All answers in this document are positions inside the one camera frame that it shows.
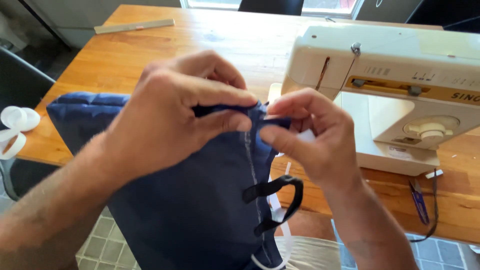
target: black elastic band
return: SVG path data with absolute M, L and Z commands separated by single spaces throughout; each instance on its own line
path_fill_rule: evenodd
M 255 236 L 258 237 L 262 235 L 264 232 L 280 226 L 281 224 L 286 222 L 289 218 L 291 218 L 293 214 L 300 208 L 301 201 L 303 199 L 303 181 L 297 177 L 293 177 L 290 175 L 282 175 L 271 182 L 259 183 L 243 191 L 242 199 L 246 204 L 248 204 L 253 202 L 258 197 L 266 197 L 268 195 L 272 195 L 273 193 L 276 193 L 282 187 L 288 184 L 291 184 L 295 187 L 295 195 L 293 197 L 292 203 L 287 209 L 287 212 L 282 222 L 277 222 L 271 219 L 265 219 L 253 230 L 253 232 L 255 233 Z
M 438 204 L 437 204 L 437 169 L 433 170 L 433 182 L 432 182 L 432 193 L 433 193 L 433 208 L 435 215 L 435 223 L 432 225 L 427 235 L 423 239 L 410 240 L 411 243 L 421 242 L 427 240 L 430 236 L 435 233 L 438 224 Z

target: forearm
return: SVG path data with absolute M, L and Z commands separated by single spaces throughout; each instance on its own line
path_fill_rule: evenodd
M 339 196 L 325 191 L 335 226 L 359 270 L 417 269 L 397 221 L 364 182 Z
M 43 180 L 0 220 L 0 268 L 63 267 L 74 258 L 113 193 L 97 139 Z

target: wall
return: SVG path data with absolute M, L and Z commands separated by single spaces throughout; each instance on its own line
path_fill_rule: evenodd
M 421 0 L 382 0 L 376 7 L 377 0 L 363 0 L 355 20 L 404 23 Z
M 120 4 L 181 7 L 180 0 L 26 0 L 45 22 L 73 47 L 81 48 Z M 17 0 L 1 0 L 0 12 L 32 40 L 51 38 Z

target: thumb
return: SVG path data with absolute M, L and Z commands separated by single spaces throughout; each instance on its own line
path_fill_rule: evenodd
M 260 138 L 278 152 L 285 153 L 300 163 L 308 158 L 308 152 L 312 148 L 308 142 L 298 139 L 292 132 L 275 125 L 262 128 Z
M 249 131 L 252 121 L 245 114 L 236 110 L 222 110 L 197 118 L 197 130 L 205 142 L 223 132 Z

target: navy blue fabric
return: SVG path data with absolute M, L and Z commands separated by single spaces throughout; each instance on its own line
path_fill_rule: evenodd
M 130 96 L 78 92 L 47 106 L 47 112 L 73 154 L 107 128 Z M 165 170 L 136 179 L 109 200 L 108 207 L 139 266 L 156 269 L 258 269 L 250 255 L 267 267 L 282 258 L 274 230 L 254 235 L 271 212 L 266 199 L 245 204 L 242 192 L 268 182 L 277 154 L 259 138 L 266 124 L 285 128 L 288 119 L 264 120 L 265 106 L 195 107 L 197 117 L 234 109 L 252 120 L 250 132 L 224 133 L 200 151 Z

